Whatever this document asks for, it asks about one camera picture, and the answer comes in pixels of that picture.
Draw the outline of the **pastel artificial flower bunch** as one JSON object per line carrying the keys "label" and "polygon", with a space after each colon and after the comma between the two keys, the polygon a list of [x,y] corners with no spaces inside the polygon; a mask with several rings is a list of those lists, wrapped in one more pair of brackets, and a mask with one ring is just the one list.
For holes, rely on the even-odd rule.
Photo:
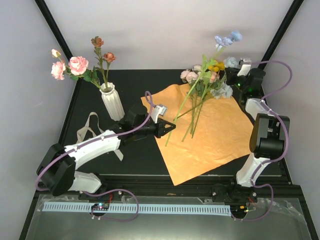
{"label": "pastel artificial flower bunch", "polygon": [[227,84],[227,71],[235,70],[240,64],[235,57],[229,56],[223,61],[202,57],[202,63],[187,68],[180,73],[184,85],[171,86],[165,94],[175,106],[171,116],[173,122],[189,116],[190,123],[181,135],[184,142],[188,135],[193,138],[197,129],[204,103],[210,99],[230,99],[233,89]]}

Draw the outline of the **orange wrapping paper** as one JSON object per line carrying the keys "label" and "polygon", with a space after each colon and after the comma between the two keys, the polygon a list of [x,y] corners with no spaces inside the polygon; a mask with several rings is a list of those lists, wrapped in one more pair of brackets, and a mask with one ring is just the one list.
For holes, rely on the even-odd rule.
{"label": "orange wrapping paper", "polygon": [[214,170],[250,153],[253,124],[233,97],[210,98],[202,106],[195,133],[187,133],[192,121],[188,84],[172,84],[152,95],[155,105],[168,108],[164,119],[176,128],[156,139],[170,178],[175,186]]}

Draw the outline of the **blue poppy flower stem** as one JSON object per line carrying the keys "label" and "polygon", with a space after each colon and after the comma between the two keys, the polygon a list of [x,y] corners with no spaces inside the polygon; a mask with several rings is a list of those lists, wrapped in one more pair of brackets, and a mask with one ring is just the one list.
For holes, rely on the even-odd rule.
{"label": "blue poppy flower stem", "polygon": [[226,84],[225,68],[236,68],[239,64],[235,58],[229,57],[219,61],[218,57],[227,47],[240,42],[242,39],[242,34],[237,30],[232,31],[228,36],[216,35],[214,37],[213,55],[210,57],[203,55],[200,65],[186,69],[180,74],[180,79],[189,85],[189,90],[174,118],[175,122],[184,115],[182,110],[187,100],[191,100],[191,119],[194,120],[195,117],[199,116],[201,107],[207,98],[219,99],[222,95],[228,93],[229,87]]}

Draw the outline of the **white ribbed vase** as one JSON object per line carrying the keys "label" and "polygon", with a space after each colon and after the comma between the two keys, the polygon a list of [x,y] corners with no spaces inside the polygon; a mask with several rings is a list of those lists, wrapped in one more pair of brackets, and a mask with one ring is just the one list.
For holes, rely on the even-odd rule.
{"label": "white ribbed vase", "polygon": [[125,116],[125,112],[115,85],[108,82],[107,85],[103,83],[100,87],[101,98],[110,118],[114,121],[121,120]]}

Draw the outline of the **coral rose flower stem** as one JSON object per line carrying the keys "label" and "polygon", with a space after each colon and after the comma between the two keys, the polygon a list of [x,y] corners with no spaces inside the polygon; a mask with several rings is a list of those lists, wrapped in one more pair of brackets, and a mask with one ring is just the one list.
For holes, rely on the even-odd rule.
{"label": "coral rose flower stem", "polygon": [[100,87],[101,91],[104,93],[108,93],[111,91],[111,87],[108,86],[108,77],[110,65],[113,61],[116,60],[116,56],[112,52],[102,53],[102,46],[104,45],[104,41],[101,37],[95,36],[91,39],[91,44],[93,45],[93,52],[96,55],[98,70],[102,75],[104,87]]}

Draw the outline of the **pink rose flower stem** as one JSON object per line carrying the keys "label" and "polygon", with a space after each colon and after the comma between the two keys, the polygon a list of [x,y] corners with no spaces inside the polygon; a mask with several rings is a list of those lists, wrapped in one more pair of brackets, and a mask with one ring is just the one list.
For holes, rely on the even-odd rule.
{"label": "pink rose flower stem", "polygon": [[50,72],[56,80],[62,81],[65,79],[65,75],[68,75],[73,81],[83,79],[86,82],[92,83],[98,89],[102,89],[96,68],[89,69],[89,61],[84,57],[73,56],[68,64],[66,64],[58,50],[52,49],[51,55],[53,58],[58,59],[57,62],[52,64]]}

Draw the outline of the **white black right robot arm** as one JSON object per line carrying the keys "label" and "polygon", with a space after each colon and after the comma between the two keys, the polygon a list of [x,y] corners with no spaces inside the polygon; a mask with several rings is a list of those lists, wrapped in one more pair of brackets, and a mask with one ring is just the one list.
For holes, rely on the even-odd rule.
{"label": "white black right robot arm", "polygon": [[290,119],[280,116],[279,120],[268,108],[262,91],[265,75],[259,68],[252,68],[245,75],[234,67],[225,69],[226,83],[239,90],[239,106],[254,120],[249,139],[250,155],[227,189],[228,198],[233,202],[247,200],[254,191],[257,178],[271,160],[282,159],[285,152]]}

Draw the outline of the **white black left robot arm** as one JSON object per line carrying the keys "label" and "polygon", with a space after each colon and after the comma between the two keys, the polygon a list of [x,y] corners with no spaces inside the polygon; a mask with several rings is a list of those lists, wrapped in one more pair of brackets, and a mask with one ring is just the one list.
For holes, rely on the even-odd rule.
{"label": "white black left robot arm", "polygon": [[101,131],[91,139],[67,146],[59,143],[52,145],[36,171],[36,182],[43,183],[43,190],[50,191],[53,196],[77,191],[86,192],[97,200],[103,199],[108,188],[102,184],[99,176],[80,172],[78,169],[109,152],[123,160],[120,148],[137,137],[165,136],[176,128],[174,123],[162,118],[166,111],[164,105],[152,106],[150,112],[143,105],[134,105],[110,129]]}

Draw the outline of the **left small circuit board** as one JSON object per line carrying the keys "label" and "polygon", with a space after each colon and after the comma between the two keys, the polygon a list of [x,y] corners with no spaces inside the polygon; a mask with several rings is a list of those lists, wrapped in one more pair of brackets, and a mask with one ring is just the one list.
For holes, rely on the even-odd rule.
{"label": "left small circuit board", "polygon": [[91,206],[91,211],[107,211],[108,209],[108,203],[95,203]]}

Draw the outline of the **small circuit board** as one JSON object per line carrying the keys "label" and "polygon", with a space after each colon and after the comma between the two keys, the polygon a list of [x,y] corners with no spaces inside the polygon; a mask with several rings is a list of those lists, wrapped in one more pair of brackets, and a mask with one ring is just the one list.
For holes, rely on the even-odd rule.
{"label": "small circuit board", "polygon": [[91,211],[107,211],[108,209],[108,203],[95,203],[91,206]]}
{"label": "small circuit board", "polygon": [[255,210],[255,207],[250,208],[247,205],[231,205],[230,211],[232,213],[240,214],[240,213],[248,213],[251,210]]}

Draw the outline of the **right small circuit board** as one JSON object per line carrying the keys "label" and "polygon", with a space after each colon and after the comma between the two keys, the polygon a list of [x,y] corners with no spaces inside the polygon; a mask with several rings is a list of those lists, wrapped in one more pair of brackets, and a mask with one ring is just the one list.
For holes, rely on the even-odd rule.
{"label": "right small circuit board", "polygon": [[230,211],[232,213],[240,214],[240,213],[248,213],[251,210],[255,210],[255,207],[250,208],[247,205],[231,205]]}

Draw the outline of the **black right frame post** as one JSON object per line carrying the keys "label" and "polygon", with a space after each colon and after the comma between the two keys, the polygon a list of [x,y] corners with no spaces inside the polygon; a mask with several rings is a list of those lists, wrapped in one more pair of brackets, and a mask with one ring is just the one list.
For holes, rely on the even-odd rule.
{"label": "black right frame post", "polygon": [[300,7],[304,3],[304,0],[293,0],[288,11],[286,12],[281,24],[279,25],[274,37],[272,38],[265,54],[263,55],[261,62],[258,65],[259,69],[264,70],[267,66],[267,61],[271,60],[275,50],[277,49],[279,43],[284,37],[286,31],[288,30],[290,24],[298,13]]}

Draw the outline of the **black frame post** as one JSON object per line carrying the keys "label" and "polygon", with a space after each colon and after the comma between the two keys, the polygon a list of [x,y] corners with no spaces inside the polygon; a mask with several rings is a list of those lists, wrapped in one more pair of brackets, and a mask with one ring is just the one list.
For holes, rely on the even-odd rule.
{"label": "black frame post", "polygon": [[66,56],[68,60],[73,56],[72,52],[63,37],[62,32],[60,31],[60,28],[58,27],[49,7],[47,6],[46,2],[44,0],[35,0],[35,3],[37,7],[39,8],[40,12],[42,13],[42,16],[44,17],[46,23],[48,24],[51,32],[53,33],[55,39],[57,40],[62,52]]}
{"label": "black frame post", "polygon": [[288,11],[286,12],[281,24],[279,25],[274,37],[272,38],[265,54],[263,55],[261,62],[258,65],[259,69],[264,70],[267,66],[267,61],[271,60],[275,50],[277,49],[279,43],[284,37],[286,31],[288,30],[290,24],[298,13],[300,7],[304,3],[304,0],[293,0]]}

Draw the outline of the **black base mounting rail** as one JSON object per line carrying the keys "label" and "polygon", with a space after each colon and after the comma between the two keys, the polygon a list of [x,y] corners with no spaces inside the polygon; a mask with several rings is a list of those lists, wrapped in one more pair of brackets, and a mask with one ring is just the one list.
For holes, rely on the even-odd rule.
{"label": "black base mounting rail", "polygon": [[[136,196],[212,197],[215,185],[228,185],[231,176],[199,176],[174,186],[168,176],[101,175],[105,189],[125,189]],[[262,176],[257,185],[270,184],[275,198],[302,198],[299,185],[286,181],[284,177]]]}

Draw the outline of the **black left frame post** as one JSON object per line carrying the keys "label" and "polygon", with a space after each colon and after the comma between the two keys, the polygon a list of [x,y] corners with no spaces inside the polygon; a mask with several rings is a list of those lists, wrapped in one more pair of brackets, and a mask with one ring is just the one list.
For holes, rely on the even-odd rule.
{"label": "black left frame post", "polygon": [[60,31],[60,28],[58,27],[49,7],[47,6],[46,2],[44,0],[35,0],[35,3],[37,7],[39,8],[40,12],[42,13],[42,16],[44,17],[46,23],[48,24],[51,32],[53,33],[55,39],[57,40],[62,52],[66,56],[68,60],[73,56],[72,52],[63,37],[62,32]]}

